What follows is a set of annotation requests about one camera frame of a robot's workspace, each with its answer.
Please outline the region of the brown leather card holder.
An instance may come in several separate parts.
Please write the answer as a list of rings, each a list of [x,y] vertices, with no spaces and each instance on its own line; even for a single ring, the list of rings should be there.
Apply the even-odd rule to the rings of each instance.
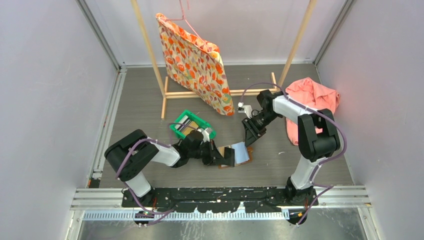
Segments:
[[[238,142],[231,145],[225,145],[218,147],[218,151],[224,155],[225,148],[234,149],[234,166],[240,166],[253,161],[253,151],[251,146],[246,147],[244,142]]]

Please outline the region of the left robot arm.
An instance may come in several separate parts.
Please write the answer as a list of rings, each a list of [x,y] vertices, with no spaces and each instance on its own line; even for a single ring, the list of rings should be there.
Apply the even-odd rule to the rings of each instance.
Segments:
[[[201,160],[205,166],[233,167],[236,163],[235,150],[225,147],[221,153],[210,139],[209,129],[191,130],[174,144],[164,144],[136,129],[111,145],[104,157],[114,169],[115,177],[132,190],[135,202],[141,207],[148,207],[154,199],[152,186],[142,173],[150,162],[171,168],[182,167],[190,159]]]

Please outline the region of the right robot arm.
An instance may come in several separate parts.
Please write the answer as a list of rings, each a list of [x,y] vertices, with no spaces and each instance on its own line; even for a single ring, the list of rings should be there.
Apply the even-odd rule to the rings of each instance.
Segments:
[[[326,108],[303,105],[284,91],[263,90],[256,98],[262,107],[258,113],[242,101],[237,104],[237,110],[246,114],[242,120],[245,146],[249,147],[261,138],[266,127],[276,118],[285,117],[297,125],[300,160],[295,172],[287,179],[284,194],[288,203],[299,205],[313,190],[313,178],[319,164],[341,146],[333,113]]]

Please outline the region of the green plastic card bin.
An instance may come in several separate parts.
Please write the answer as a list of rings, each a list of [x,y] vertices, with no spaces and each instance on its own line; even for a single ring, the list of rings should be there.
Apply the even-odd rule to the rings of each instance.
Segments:
[[[208,122],[187,109],[182,112],[174,123],[170,124],[169,128],[179,139],[184,139],[191,131],[194,130],[198,132],[206,131],[210,139],[214,139],[217,135],[216,131]]]

